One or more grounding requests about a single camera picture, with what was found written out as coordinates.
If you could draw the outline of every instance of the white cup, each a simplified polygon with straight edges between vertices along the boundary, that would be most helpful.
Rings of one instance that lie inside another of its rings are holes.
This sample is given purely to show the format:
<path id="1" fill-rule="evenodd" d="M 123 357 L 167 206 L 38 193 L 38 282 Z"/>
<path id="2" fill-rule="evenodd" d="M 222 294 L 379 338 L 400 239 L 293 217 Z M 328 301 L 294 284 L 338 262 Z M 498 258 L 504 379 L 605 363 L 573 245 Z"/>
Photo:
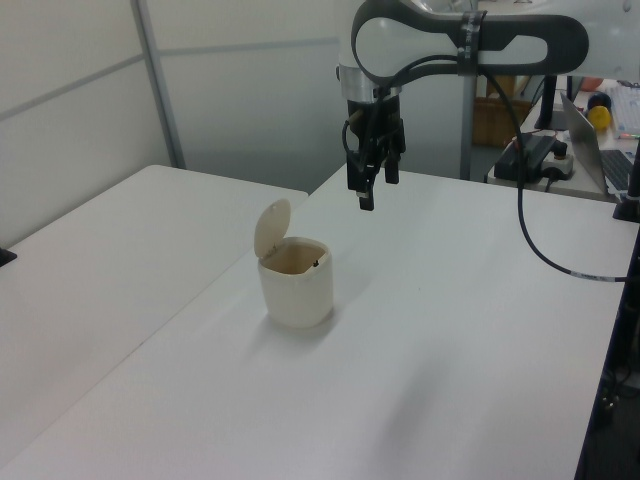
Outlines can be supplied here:
<path id="1" fill-rule="evenodd" d="M 289 327 L 313 327 L 333 308 L 333 271 L 329 248 L 316 240 L 284 238 L 291 204 L 278 200 L 256 225 L 254 250 L 269 316 Z"/>

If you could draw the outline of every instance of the laptop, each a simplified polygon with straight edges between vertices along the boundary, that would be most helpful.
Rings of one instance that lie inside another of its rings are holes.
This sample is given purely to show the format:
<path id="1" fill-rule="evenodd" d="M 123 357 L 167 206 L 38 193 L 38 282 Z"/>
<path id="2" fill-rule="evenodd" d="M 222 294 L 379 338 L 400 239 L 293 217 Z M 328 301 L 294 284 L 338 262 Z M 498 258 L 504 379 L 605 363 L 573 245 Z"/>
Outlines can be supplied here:
<path id="1" fill-rule="evenodd" d="M 560 97 L 576 159 L 604 195 L 626 193 L 631 161 L 620 150 L 600 150 L 593 125 L 566 95 L 560 94 Z"/>

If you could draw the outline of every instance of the white wall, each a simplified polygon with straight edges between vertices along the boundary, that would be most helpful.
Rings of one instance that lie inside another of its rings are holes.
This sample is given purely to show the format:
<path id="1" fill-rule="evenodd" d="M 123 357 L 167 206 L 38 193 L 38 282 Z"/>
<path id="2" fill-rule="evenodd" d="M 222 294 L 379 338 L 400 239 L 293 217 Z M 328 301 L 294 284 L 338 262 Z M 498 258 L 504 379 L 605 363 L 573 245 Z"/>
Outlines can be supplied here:
<path id="1" fill-rule="evenodd" d="M 0 2 L 0 65 L 3 247 L 169 164 L 129 0 Z"/>
<path id="2" fill-rule="evenodd" d="M 344 164 L 333 0 L 145 1 L 187 168 L 312 192 Z M 458 177 L 462 85 L 403 93 L 403 169 Z"/>

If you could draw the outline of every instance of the yellow object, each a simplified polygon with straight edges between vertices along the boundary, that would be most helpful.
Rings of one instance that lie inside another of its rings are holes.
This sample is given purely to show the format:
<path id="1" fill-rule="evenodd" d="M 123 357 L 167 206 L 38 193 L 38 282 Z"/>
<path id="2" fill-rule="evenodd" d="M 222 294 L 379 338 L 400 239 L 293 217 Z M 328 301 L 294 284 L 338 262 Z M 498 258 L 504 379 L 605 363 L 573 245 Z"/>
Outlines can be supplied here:
<path id="1" fill-rule="evenodd" d="M 606 107 L 597 106 L 589 110 L 587 118 L 596 130 L 606 130 L 611 123 L 611 114 Z"/>

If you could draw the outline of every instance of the cup lid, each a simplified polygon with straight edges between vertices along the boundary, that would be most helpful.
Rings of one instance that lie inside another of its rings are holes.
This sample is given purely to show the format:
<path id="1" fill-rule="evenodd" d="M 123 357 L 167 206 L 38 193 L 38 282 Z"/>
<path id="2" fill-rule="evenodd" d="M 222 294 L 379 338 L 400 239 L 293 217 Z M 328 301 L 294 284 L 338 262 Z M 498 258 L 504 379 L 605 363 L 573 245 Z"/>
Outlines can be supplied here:
<path id="1" fill-rule="evenodd" d="M 272 203 L 262 212 L 256 224 L 253 250 L 258 258 L 264 258 L 274 251 L 289 228 L 291 204 L 286 198 Z"/>

